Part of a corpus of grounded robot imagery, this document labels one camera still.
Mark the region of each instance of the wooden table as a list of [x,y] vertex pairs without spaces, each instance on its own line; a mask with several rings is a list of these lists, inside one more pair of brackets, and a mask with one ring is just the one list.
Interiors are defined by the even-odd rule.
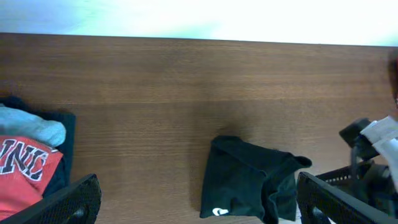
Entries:
[[98,175],[97,223],[260,223],[199,218],[210,141],[236,134],[348,165],[338,131],[394,108],[393,48],[0,34],[0,90],[77,115],[73,180]]

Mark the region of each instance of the black mesh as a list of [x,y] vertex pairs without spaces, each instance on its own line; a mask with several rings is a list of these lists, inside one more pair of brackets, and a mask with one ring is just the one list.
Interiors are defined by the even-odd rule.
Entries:
[[100,205],[100,185],[95,174],[90,174],[0,224],[94,223]]
[[397,223],[389,217],[328,183],[301,172],[298,176],[297,202],[302,223]]

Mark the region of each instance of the red t-shirt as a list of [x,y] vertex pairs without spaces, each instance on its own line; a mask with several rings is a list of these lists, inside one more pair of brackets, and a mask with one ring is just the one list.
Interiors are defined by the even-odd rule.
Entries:
[[35,140],[0,136],[0,220],[43,199],[61,158],[61,152]]

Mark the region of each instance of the folded clothes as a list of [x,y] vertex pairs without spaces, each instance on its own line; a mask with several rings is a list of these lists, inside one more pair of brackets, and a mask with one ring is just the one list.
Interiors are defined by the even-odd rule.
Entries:
[[306,157],[255,146],[235,136],[218,136],[211,142],[200,217],[245,215],[264,223],[278,223],[278,218],[294,221],[294,172],[311,164]]
[[22,136],[0,136],[0,220],[42,200],[62,154]]
[[0,103],[9,108],[19,109],[28,113],[40,116],[46,120],[53,120],[61,122],[66,129],[65,141],[56,147],[63,157],[59,162],[57,169],[54,172],[49,184],[44,190],[43,197],[47,197],[54,192],[68,186],[70,184],[70,171],[72,169],[73,161],[73,145],[75,142],[75,124],[76,116],[67,112],[43,112],[31,110],[20,98],[9,96],[0,98]]
[[0,104],[0,135],[25,136],[57,147],[65,141],[66,130],[58,121],[46,121],[34,114]]

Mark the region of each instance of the gray towel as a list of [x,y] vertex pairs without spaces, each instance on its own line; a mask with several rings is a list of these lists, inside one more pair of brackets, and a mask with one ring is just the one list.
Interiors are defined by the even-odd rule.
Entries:
[[46,121],[28,112],[0,104],[0,135],[25,136],[50,147],[65,141],[66,129],[58,121]]

